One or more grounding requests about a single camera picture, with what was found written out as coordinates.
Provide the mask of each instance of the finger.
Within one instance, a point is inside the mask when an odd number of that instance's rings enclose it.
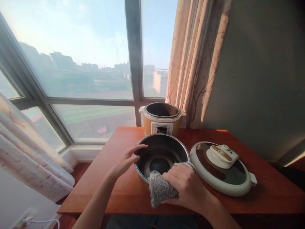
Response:
[[[163,173],[162,177],[166,179],[178,192],[180,190],[180,181],[170,173]]]
[[[175,170],[180,171],[180,172],[192,170],[191,168],[189,168],[185,165],[175,165],[175,166],[172,167],[172,169],[175,169]]]
[[[134,144],[133,144],[131,147],[134,147],[134,146],[138,145],[138,144],[139,144],[139,142],[140,142],[140,141],[138,141],[138,142],[134,143]]]
[[[187,178],[187,174],[185,174],[185,173],[183,173],[179,170],[170,169],[168,171],[168,173],[172,174],[173,176],[175,176],[180,181],[185,180],[185,178]]]
[[[146,148],[146,147],[148,147],[148,145],[136,145],[136,146],[129,148],[126,153],[127,153],[127,155],[131,156],[138,149],[142,149],[142,148]]]
[[[136,163],[139,159],[140,159],[139,155],[134,155],[131,158],[126,159],[126,163],[131,165],[133,163]]]
[[[179,205],[179,199],[178,199],[178,198],[166,199],[166,200],[164,200],[164,201],[161,201],[161,204],[174,204],[174,205]]]

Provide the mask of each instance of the wooden table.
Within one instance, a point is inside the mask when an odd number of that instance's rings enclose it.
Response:
[[[118,127],[90,167],[63,202],[58,213],[80,215],[93,196],[99,183],[120,154],[144,138],[141,127]],[[239,154],[249,172],[255,174],[257,186],[243,197],[226,196],[203,180],[204,186],[213,193],[231,214],[299,214],[304,213],[305,193],[281,175],[270,164],[226,130],[180,129],[177,138],[187,150],[200,141],[226,144]],[[150,205],[148,184],[137,174],[135,166],[116,182],[106,214],[195,214],[174,205]]]

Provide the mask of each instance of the person's left hand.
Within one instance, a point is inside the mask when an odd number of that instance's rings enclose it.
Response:
[[[136,163],[140,159],[140,156],[133,155],[134,152],[137,151],[138,149],[146,148],[146,147],[148,147],[148,145],[138,145],[138,143],[136,143],[132,147],[125,150],[125,152],[121,155],[121,157],[118,159],[115,165],[111,168],[109,174],[111,174],[115,178],[119,178],[129,169],[129,167],[133,163]]]

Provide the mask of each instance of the inner pot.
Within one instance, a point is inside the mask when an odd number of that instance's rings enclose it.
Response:
[[[185,146],[177,138],[167,134],[152,134],[143,138],[139,143],[148,145],[135,151],[140,159],[135,163],[136,170],[143,180],[148,182],[151,171],[156,170],[160,174],[170,170],[174,163],[190,161]]]
[[[158,118],[173,118],[180,112],[178,107],[169,103],[151,103],[144,109],[148,114]]]

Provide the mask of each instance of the sheer curtain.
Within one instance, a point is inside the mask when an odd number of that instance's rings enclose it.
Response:
[[[232,0],[179,0],[166,103],[185,109],[183,128],[201,128]]]
[[[57,202],[74,185],[73,169],[34,124],[0,93],[0,165],[28,187]]]

